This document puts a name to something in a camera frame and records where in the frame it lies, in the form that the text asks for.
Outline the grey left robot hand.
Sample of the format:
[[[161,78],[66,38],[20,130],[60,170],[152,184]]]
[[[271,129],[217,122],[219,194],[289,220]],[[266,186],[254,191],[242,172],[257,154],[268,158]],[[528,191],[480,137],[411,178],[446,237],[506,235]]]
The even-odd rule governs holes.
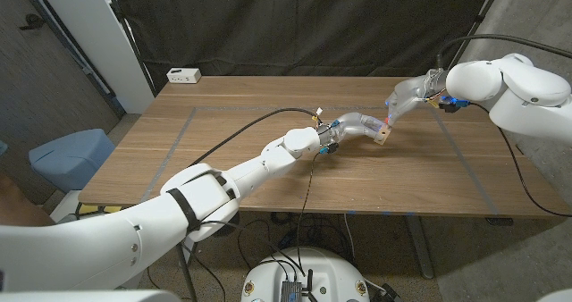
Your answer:
[[[335,152],[339,143],[347,136],[367,136],[383,145],[391,133],[391,127],[373,116],[362,113],[345,113],[330,124],[317,129],[320,138],[320,154]]]

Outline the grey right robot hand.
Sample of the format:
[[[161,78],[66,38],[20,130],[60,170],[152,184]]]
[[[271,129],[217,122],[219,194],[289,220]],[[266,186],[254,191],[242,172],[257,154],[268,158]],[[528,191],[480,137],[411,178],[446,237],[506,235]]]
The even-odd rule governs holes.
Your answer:
[[[388,106],[387,123],[393,126],[405,113],[421,103],[433,101],[446,90],[448,71],[430,69],[426,74],[397,84],[385,100]]]

